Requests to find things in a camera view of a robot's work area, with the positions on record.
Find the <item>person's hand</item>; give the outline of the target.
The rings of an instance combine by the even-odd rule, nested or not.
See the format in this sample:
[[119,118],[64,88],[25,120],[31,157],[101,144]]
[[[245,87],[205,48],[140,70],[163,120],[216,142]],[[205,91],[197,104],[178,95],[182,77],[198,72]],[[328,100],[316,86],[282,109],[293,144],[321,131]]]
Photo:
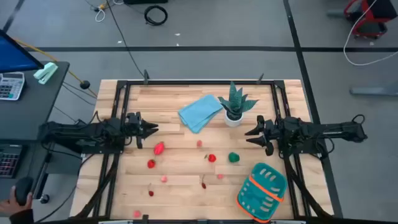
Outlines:
[[16,186],[12,186],[9,199],[0,202],[0,213],[6,215],[13,215],[15,213],[22,212],[24,210],[29,210],[32,208],[32,193],[27,194],[25,205],[19,205],[16,200]]

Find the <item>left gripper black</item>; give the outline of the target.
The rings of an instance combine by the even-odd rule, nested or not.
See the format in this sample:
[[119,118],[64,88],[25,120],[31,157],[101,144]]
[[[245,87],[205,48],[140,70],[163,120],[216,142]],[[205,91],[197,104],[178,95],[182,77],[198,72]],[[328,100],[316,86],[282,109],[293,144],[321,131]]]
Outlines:
[[127,122],[124,125],[125,136],[130,140],[135,137],[137,148],[142,149],[142,139],[146,139],[156,133],[159,125],[142,119],[140,112],[128,113],[126,118]]

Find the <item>person's forearm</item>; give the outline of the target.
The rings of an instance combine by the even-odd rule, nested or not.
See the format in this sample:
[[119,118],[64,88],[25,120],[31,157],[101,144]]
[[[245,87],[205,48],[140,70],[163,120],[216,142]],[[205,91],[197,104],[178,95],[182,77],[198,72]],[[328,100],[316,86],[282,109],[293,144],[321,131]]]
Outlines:
[[11,224],[34,224],[32,209],[19,211],[9,217]]

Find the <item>black desk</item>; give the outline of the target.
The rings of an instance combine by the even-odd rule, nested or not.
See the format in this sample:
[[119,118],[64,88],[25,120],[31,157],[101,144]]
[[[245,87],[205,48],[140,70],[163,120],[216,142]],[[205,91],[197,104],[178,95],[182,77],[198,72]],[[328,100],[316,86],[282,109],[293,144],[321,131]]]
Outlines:
[[61,85],[68,72],[68,62],[57,62],[57,71],[42,85],[34,71],[26,71],[25,85],[17,101],[0,100],[0,142],[36,141],[39,126],[46,123]]

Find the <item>light blue folded cloth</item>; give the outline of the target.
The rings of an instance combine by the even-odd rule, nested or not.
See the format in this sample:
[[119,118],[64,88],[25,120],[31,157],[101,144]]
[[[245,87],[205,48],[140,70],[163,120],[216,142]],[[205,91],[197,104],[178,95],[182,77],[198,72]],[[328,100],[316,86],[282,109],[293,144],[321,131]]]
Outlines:
[[181,122],[194,134],[198,134],[223,107],[213,95],[206,95],[180,109]]

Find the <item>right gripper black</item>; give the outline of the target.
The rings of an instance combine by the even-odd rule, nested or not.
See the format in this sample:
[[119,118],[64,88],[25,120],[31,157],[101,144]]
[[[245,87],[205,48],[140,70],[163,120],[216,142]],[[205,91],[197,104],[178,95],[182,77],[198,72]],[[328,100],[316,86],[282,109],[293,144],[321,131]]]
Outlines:
[[263,131],[264,135],[257,138],[246,139],[247,142],[257,144],[261,147],[266,147],[265,152],[268,156],[271,156],[274,153],[274,145],[271,143],[272,140],[276,140],[279,147],[284,147],[284,125],[282,119],[276,119],[275,121],[268,119],[264,121],[264,117],[262,115],[257,115],[256,121],[256,127],[246,132],[244,135],[255,136],[259,135]]

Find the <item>red and black cart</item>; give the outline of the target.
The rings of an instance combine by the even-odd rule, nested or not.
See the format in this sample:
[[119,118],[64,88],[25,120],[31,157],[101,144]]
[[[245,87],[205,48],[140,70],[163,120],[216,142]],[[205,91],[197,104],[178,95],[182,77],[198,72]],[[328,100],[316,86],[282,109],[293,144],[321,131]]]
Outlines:
[[354,38],[378,39],[387,32],[386,23],[398,17],[391,0],[351,0],[343,11],[353,24]]

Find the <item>dark keyboard tray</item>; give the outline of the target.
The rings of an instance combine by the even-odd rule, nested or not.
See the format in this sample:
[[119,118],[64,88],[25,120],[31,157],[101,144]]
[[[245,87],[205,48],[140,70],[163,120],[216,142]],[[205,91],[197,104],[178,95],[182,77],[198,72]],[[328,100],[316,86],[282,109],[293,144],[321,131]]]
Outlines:
[[[0,201],[9,198],[11,187],[22,177],[30,176],[34,179],[32,190],[34,200],[32,208],[34,219],[39,220],[48,214],[47,221],[68,218],[78,177],[81,156],[70,150],[56,145],[56,151],[45,162],[47,150],[40,144],[32,144],[26,150],[19,170],[13,179],[0,179]],[[50,197],[49,203],[41,204],[41,195]]]

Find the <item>black floor box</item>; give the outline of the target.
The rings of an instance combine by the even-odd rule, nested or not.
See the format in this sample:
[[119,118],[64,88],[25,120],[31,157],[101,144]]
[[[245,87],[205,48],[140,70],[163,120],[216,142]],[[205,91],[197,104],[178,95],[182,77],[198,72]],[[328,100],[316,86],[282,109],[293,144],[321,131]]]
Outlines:
[[124,4],[165,4],[169,0],[123,0]]

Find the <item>black computer keyboard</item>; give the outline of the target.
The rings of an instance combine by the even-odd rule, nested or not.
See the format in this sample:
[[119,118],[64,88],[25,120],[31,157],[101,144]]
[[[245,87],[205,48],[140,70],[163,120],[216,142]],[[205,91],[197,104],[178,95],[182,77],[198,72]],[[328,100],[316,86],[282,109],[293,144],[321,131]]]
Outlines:
[[24,154],[22,145],[0,144],[0,178],[13,179]]

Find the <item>mint green stapler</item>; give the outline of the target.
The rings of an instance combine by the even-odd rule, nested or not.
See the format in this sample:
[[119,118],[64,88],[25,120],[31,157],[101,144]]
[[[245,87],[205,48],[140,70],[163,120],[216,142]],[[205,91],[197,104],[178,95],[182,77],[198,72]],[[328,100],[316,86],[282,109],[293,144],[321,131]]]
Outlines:
[[46,63],[43,69],[40,69],[34,73],[34,78],[38,80],[41,85],[45,85],[57,70],[58,66],[55,63]]

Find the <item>grey desk calculator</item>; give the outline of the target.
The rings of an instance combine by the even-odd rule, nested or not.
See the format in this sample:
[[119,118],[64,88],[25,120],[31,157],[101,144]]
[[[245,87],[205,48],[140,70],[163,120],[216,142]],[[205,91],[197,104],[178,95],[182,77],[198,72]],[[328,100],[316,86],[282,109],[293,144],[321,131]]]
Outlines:
[[20,98],[24,85],[24,73],[0,73],[0,100],[17,101]]

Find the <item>black computer mouse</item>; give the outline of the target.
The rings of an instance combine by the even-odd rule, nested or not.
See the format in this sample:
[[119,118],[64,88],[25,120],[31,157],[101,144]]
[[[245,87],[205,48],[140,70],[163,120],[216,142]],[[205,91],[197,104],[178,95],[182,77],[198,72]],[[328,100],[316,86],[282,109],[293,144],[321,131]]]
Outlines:
[[23,206],[27,202],[27,195],[29,194],[32,184],[32,177],[23,177],[19,179],[15,184],[15,197],[16,201],[20,206]]

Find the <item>green spiky succulent plant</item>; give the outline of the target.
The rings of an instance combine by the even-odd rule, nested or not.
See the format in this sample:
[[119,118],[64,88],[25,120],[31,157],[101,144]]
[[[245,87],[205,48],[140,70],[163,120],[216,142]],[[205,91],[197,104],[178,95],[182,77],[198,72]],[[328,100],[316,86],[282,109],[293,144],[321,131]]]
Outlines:
[[234,82],[230,83],[229,98],[224,99],[222,96],[218,100],[222,107],[226,110],[226,116],[231,121],[237,121],[243,117],[243,113],[251,110],[258,100],[248,100],[248,94],[243,94],[243,88],[237,89]]

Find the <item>computer monitor blue screen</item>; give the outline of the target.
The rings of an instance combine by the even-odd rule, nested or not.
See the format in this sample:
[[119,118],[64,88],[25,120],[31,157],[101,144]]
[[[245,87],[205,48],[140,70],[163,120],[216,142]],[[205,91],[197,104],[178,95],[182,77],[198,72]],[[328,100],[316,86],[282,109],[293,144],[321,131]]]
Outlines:
[[43,69],[44,65],[0,29],[0,73]]

